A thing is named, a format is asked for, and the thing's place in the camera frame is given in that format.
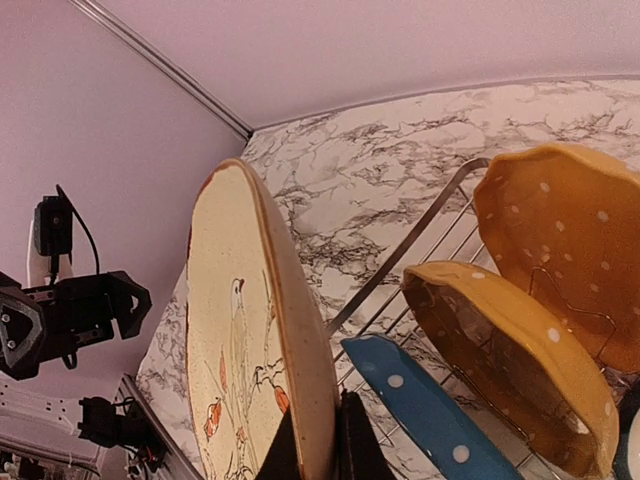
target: orange polka dot bowl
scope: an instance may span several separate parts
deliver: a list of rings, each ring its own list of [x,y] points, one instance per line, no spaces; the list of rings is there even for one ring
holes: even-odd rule
[[[409,267],[402,289],[431,343],[507,426],[575,477],[609,474],[619,429],[611,391],[552,313],[464,263]]]
[[[550,144],[494,158],[474,200],[501,275],[603,364],[640,371],[640,174],[595,150]]]

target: metal wire rack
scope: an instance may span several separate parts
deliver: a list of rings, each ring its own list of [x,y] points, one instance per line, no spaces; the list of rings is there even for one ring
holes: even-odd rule
[[[475,392],[466,388],[458,378],[460,372],[452,370],[446,364],[421,332],[400,295],[400,288],[397,287],[398,275],[405,266],[428,260],[464,261],[496,271],[478,235],[477,217],[472,201],[472,189],[483,177],[488,164],[488,159],[477,158],[464,163],[458,169],[411,232],[328,325],[332,335],[338,383],[342,388],[360,393],[380,445],[391,468],[400,479],[444,477],[417,450],[355,371],[340,347],[340,340],[343,338],[366,333],[384,333],[390,336],[421,363],[452,398],[458,401],[505,456],[514,463],[525,479],[571,478],[555,470],[531,450],[521,438],[505,428],[496,415],[481,406],[482,402],[474,401]],[[605,371],[604,368],[603,373],[607,376],[609,383],[613,384],[617,399],[633,380]]]

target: marble countertop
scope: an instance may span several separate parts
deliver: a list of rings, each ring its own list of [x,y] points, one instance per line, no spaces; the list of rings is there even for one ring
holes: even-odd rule
[[[242,158],[264,179],[291,228],[323,318],[332,319],[404,238],[449,178],[467,160],[534,147],[581,143],[640,166],[640,81],[547,82],[438,93],[294,121],[258,131]],[[365,304],[334,335],[355,334],[393,293],[402,268],[419,262],[466,203],[482,171],[472,173],[429,229]],[[477,233],[470,209],[433,259],[471,260]],[[490,265],[485,252],[476,262]],[[189,415],[185,374],[184,275],[167,305],[143,360],[137,383],[178,445],[202,471]],[[391,303],[373,326],[384,331],[403,310]],[[389,332],[400,340],[415,323],[400,318]],[[436,379],[447,367],[419,335],[404,347]],[[339,378],[349,371],[343,358]],[[345,383],[360,387],[355,376]],[[525,447],[484,411],[457,380],[446,388],[515,463]],[[442,478],[366,387],[361,387],[385,455],[399,478]],[[389,437],[384,433],[393,431]],[[550,479],[536,458],[523,465],[527,479]]]

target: yellow bowl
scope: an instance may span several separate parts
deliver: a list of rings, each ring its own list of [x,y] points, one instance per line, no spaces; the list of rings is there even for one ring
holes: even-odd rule
[[[595,362],[556,317],[469,264],[409,267],[402,288],[444,359],[535,451],[577,477],[609,474],[618,412]]]
[[[498,155],[474,198],[502,276],[528,291],[543,268],[532,295],[593,357],[639,371],[640,175],[595,150],[544,145]]]
[[[207,478],[254,478],[290,408],[299,469],[335,469],[335,369],[289,231],[256,173],[202,187],[187,260],[187,379]]]

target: pink wall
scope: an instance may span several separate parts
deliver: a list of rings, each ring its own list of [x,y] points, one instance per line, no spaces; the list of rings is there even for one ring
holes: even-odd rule
[[[89,347],[74,372],[47,364],[23,388],[111,396],[135,372],[183,266],[197,190],[244,142],[65,1],[0,2],[0,270],[25,280],[29,221],[60,183],[89,225],[104,270],[126,269],[155,308],[140,337]],[[93,268],[80,228],[77,274]],[[90,454],[55,432],[0,417],[0,431]]]
[[[486,82],[640,74],[634,0],[101,0],[254,127]]]

